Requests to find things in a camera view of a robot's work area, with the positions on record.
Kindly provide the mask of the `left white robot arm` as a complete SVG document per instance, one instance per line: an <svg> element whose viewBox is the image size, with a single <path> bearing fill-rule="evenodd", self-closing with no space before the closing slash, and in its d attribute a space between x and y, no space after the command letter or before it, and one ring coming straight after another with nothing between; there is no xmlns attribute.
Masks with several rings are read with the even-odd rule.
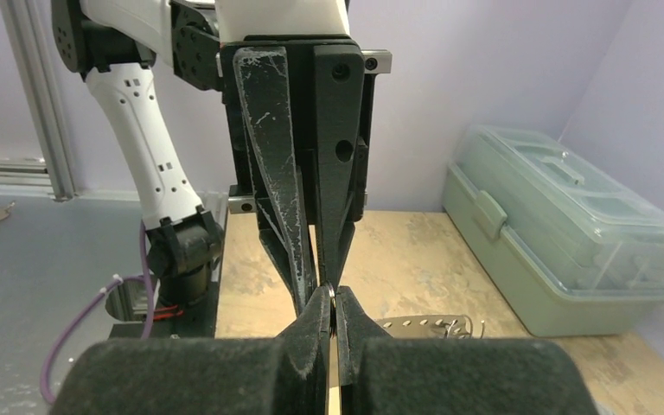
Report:
<svg viewBox="0 0 664 415"><path fill-rule="evenodd" d="M346 1L53 1L54 42L118 140L172 312L210 292L220 225L190 184L161 113L158 61L220 94L236 190L302 313L341 280L367 196L377 76L391 52L353 38Z"/></svg>

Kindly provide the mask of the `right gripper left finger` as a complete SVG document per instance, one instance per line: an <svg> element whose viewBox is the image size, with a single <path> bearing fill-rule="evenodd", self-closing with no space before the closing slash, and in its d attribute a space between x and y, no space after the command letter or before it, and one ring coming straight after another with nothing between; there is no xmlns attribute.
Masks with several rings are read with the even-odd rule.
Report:
<svg viewBox="0 0 664 415"><path fill-rule="evenodd" d="M112 339L69 371L53 414L325 414L332 291L272 338Z"/></svg>

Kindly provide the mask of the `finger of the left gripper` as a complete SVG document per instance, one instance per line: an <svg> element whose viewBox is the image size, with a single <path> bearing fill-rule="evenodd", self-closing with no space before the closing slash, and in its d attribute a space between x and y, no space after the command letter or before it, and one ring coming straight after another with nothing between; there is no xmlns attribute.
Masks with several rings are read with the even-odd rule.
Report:
<svg viewBox="0 0 664 415"><path fill-rule="evenodd" d="M244 125L255 163L259 237L301 315L316 288L283 47L246 47L233 57Z"/></svg>
<svg viewBox="0 0 664 415"><path fill-rule="evenodd" d="M354 44L313 49L316 109L316 242L320 277L339 285L349 236L343 231L359 128L363 56Z"/></svg>

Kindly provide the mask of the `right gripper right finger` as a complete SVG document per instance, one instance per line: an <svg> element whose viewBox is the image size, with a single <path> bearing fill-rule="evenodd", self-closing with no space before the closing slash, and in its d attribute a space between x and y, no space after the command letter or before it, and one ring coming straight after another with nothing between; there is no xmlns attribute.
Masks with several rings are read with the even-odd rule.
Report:
<svg viewBox="0 0 664 415"><path fill-rule="evenodd" d="M343 414L595 414L572 358L526 338L395 338L335 295Z"/></svg>

